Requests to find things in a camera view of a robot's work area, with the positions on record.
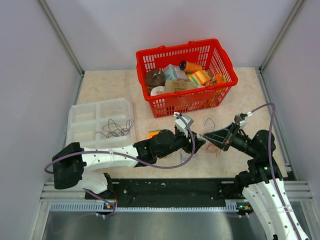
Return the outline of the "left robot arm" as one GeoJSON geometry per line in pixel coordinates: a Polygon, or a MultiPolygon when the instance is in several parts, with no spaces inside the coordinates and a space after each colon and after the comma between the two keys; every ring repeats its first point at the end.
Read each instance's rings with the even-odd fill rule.
{"type": "Polygon", "coordinates": [[[164,129],[149,139],[109,149],[85,148],[73,142],[52,158],[54,187],[65,190],[79,186],[106,199],[113,194],[114,187],[99,170],[154,166],[158,159],[178,150],[195,154],[204,144],[205,140],[195,132],[182,132],[178,128],[174,132],[164,129]]]}

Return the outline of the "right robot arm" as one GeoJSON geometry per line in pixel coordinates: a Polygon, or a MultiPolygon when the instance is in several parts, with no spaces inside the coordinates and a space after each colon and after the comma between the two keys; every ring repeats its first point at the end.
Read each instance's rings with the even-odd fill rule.
{"type": "Polygon", "coordinates": [[[236,123],[204,133],[203,137],[222,151],[230,147],[251,157],[248,170],[234,178],[233,192],[245,198],[256,214],[268,240],[307,240],[288,199],[283,176],[273,158],[275,138],[261,129],[253,138],[236,123]]]}

